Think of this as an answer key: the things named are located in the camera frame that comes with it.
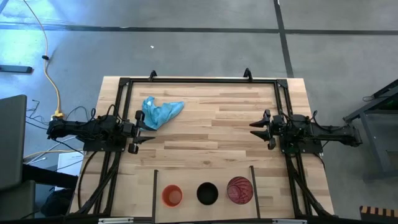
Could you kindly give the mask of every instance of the gray floor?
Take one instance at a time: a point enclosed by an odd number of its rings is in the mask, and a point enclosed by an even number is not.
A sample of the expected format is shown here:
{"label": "gray floor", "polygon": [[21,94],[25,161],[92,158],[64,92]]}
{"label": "gray floor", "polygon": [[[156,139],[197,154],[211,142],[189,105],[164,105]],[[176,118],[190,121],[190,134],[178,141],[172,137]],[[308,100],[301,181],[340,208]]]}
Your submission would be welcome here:
{"label": "gray floor", "polygon": [[[270,0],[30,2],[45,24],[277,28]],[[287,29],[398,29],[398,2],[393,0],[280,0],[280,7]],[[24,3],[13,0],[0,14],[0,22],[35,23]],[[256,77],[287,76],[279,34],[48,31],[47,35],[49,74],[58,84],[66,112],[77,106],[95,107],[105,75],[149,75],[154,69],[159,75],[240,77],[249,67]],[[363,96],[397,78],[396,35],[287,35],[287,44],[294,77],[305,79],[320,123],[342,124],[343,116],[365,104]],[[25,94],[29,100],[40,100],[38,114],[49,119],[56,97],[43,75],[41,31],[0,29],[0,46],[0,64],[34,68],[30,75],[0,73],[0,98]],[[71,119],[85,115],[77,111]],[[70,143],[81,147],[76,140]],[[44,130],[27,126],[25,154],[52,145]],[[57,155],[46,157],[36,165],[57,163]],[[357,148],[329,143],[324,160],[337,215],[359,218],[360,205],[398,208],[397,179],[362,181],[363,174],[376,171],[367,140]]]}

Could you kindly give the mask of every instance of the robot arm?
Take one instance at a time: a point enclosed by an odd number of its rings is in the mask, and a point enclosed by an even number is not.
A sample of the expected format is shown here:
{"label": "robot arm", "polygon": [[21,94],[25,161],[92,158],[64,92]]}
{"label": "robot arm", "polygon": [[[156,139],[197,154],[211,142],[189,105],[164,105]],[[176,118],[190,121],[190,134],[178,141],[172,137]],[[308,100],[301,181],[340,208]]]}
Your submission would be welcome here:
{"label": "robot arm", "polygon": [[137,154],[138,144],[154,139],[155,137],[140,136],[140,128],[148,131],[156,131],[144,124],[145,114],[142,111],[136,112],[136,123],[128,119],[121,120],[117,116],[98,116],[87,122],[65,121],[55,118],[49,124],[47,130],[48,139],[62,138],[68,135],[75,135],[77,139],[85,143],[84,151],[124,151],[127,138],[133,138],[129,144],[128,152]]}
{"label": "robot arm", "polygon": [[274,136],[283,136],[286,144],[298,144],[310,149],[314,145],[319,145],[320,141],[339,141],[344,145],[353,147],[362,144],[359,131],[352,124],[346,124],[342,127],[321,126],[315,119],[316,114],[315,111],[314,116],[309,118],[300,114],[289,117],[282,113],[273,116],[273,119],[270,120],[271,113],[269,110],[265,110],[263,119],[251,123],[250,126],[257,128],[266,126],[266,130],[251,131],[250,133],[268,141],[268,149],[270,150],[276,146]]}

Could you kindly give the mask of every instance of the white paper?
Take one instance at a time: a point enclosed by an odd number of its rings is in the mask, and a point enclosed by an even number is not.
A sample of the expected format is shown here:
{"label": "white paper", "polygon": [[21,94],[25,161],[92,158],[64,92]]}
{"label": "white paper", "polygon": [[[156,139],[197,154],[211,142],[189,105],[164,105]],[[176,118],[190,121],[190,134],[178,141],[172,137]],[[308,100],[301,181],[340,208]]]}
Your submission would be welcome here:
{"label": "white paper", "polygon": [[[70,174],[70,175],[79,175],[80,169],[81,169],[81,164],[83,163],[83,155],[80,154],[79,152],[68,152],[68,153],[61,153],[58,156],[58,169],[62,167],[66,167],[63,169],[57,170],[57,172],[61,172],[64,174]],[[55,187],[55,190],[61,190],[63,189],[62,187]]]}

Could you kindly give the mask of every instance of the black bowl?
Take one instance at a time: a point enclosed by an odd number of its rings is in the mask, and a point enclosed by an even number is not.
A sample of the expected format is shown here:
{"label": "black bowl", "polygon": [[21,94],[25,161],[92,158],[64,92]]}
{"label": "black bowl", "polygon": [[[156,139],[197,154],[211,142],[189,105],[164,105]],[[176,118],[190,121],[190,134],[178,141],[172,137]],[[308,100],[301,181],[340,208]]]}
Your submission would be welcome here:
{"label": "black bowl", "polygon": [[217,201],[217,187],[209,182],[203,183],[198,187],[197,197],[200,203],[204,205],[211,205]]}

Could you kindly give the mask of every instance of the light blue cloth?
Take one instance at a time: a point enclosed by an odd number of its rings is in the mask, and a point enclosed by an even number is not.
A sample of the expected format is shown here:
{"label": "light blue cloth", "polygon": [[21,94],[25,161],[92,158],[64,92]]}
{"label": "light blue cloth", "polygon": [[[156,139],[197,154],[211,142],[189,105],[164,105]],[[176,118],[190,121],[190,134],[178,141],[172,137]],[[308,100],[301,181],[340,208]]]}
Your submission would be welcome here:
{"label": "light blue cloth", "polygon": [[155,106],[154,100],[153,96],[144,100],[142,111],[145,114],[144,123],[156,130],[178,115],[184,108],[184,102],[164,103],[162,106]]}

